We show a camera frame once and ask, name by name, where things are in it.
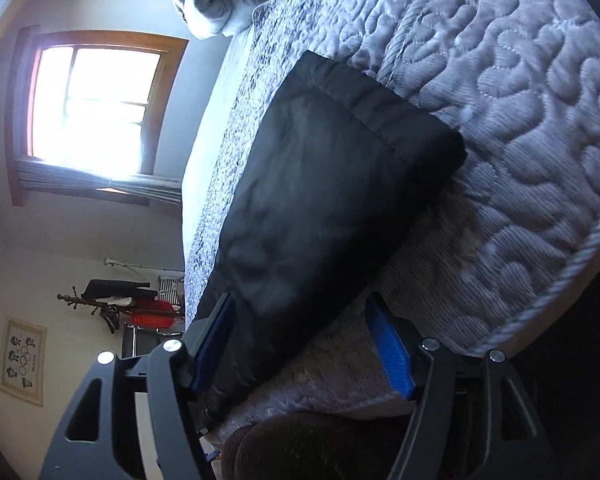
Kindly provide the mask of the wooden coat rack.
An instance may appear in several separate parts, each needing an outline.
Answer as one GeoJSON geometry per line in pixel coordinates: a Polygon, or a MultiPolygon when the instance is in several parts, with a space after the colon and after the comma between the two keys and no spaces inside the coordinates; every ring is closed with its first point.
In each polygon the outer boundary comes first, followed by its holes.
{"type": "MultiPolygon", "coordinates": [[[[73,308],[73,310],[76,310],[78,307],[89,307],[91,309],[91,316],[98,315],[102,320],[104,320],[107,324],[108,330],[112,334],[115,334],[118,330],[120,330],[122,320],[124,318],[130,324],[133,324],[130,319],[130,311],[132,309],[133,301],[137,298],[129,297],[84,299],[76,293],[75,289],[73,289],[71,295],[58,294],[56,298],[59,301],[64,302],[70,308],[73,308]]],[[[172,326],[184,320],[184,314],[182,312],[182,309],[175,309],[181,312],[182,317],[178,321],[176,321],[172,326]]]]}

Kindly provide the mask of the red garment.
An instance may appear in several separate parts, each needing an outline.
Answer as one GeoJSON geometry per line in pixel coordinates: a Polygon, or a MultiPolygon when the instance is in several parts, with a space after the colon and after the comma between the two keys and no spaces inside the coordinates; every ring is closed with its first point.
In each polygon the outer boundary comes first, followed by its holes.
{"type": "Polygon", "coordinates": [[[156,330],[170,328],[181,317],[181,312],[170,302],[159,299],[137,298],[130,311],[130,319],[134,325],[156,330]]]}

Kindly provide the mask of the black metal frame chair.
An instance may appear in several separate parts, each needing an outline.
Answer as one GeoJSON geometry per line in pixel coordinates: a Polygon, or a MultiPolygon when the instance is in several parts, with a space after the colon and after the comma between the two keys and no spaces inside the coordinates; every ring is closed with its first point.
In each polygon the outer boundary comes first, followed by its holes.
{"type": "Polygon", "coordinates": [[[158,330],[125,323],[122,330],[122,359],[143,356],[169,339],[178,339],[182,332],[158,330]]]}

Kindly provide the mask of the wooden framed window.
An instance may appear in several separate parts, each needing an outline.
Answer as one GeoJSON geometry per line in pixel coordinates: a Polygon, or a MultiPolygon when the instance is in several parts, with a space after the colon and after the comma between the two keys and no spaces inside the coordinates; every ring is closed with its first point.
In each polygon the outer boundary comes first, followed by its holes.
{"type": "Polygon", "coordinates": [[[18,32],[4,137],[10,197],[32,192],[145,206],[181,203],[155,166],[186,40],[125,30],[18,32]]]}

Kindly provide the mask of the black pants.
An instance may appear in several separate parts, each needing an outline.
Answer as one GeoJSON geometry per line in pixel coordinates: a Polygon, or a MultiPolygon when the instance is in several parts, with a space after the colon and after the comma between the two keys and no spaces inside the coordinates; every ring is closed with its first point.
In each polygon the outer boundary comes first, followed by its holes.
{"type": "Polygon", "coordinates": [[[230,308],[193,371],[218,424],[389,262],[466,157],[460,133],[346,64],[301,55],[268,106],[198,304],[230,308]]]}

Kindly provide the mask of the white bed sheet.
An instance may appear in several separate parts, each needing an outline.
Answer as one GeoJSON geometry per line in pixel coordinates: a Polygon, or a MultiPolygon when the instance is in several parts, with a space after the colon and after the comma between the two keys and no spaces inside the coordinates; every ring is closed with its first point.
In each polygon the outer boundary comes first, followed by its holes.
{"type": "Polygon", "coordinates": [[[227,118],[248,62],[252,38],[253,26],[234,36],[230,42],[185,167],[181,192],[184,261],[187,261],[192,248],[201,211],[207,199],[227,118]]]}

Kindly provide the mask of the framed wall picture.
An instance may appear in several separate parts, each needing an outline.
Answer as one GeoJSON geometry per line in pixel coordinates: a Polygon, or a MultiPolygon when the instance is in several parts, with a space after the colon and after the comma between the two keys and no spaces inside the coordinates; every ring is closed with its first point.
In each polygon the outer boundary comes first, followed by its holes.
{"type": "Polygon", "coordinates": [[[0,359],[0,389],[4,393],[43,405],[46,336],[46,327],[6,318],[0,359]]]}

